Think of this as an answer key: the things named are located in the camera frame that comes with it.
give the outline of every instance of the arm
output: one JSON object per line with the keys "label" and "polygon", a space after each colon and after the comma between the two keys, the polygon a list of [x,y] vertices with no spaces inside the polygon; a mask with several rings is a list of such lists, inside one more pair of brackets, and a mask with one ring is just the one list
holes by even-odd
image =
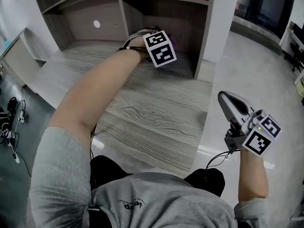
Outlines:
{"label": "arm", "polygon": [[267,198],[268,181],[263,158],[248,150],[241,150],[241,163],[238,183],[238,201],[254,198]]}
{"label": "arm", "polygon": [[[145,47],[143,38],[130,46]],[[49,126],[66,129],[90,151],[90,133],[144,54],[122,50],[91,69],[71,87],[55,111]]]}

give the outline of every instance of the cabinet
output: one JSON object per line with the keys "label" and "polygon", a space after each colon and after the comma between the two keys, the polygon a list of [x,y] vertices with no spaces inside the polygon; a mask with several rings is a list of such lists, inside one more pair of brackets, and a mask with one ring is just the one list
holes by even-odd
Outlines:
{"label": "cabinet", "polygon": [[78,40],[125,42],[144,27],[171,36],[177,61],[166,65],[194,78],[202,58],[209,0],[37,0],[61,50]]}

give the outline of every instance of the wooden floor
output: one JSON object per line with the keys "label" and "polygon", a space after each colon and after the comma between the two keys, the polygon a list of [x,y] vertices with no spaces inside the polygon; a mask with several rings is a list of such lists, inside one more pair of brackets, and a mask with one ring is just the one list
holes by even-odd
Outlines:
{"label": "wooden floor", "polygon": [[[57,108],[77,80],[121,45],[76,41],[53,55],[30,87]],[[179,73],[189,76],[182,65]],[[159,70],[140,64],[99,120],[95,137],[139,160],[186,175],[203,132],[212,84],[180,76],[170,70],[173,66]]]}

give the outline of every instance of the leg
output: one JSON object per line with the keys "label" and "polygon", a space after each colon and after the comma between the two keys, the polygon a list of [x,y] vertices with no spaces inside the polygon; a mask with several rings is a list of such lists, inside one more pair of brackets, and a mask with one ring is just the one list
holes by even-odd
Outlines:
{"label": "leg", "polygon": [[225,187],[225,179],[223,174],[215,168],[198,169],[185,178],[191,186],[203,189],[217,196],[221,196]]}
{"label": "leg", "polygon": [[103,155],[96,156],[91,161],[91,190],[129,175],[131,174],[123,171],[119,165],[108,157]]}

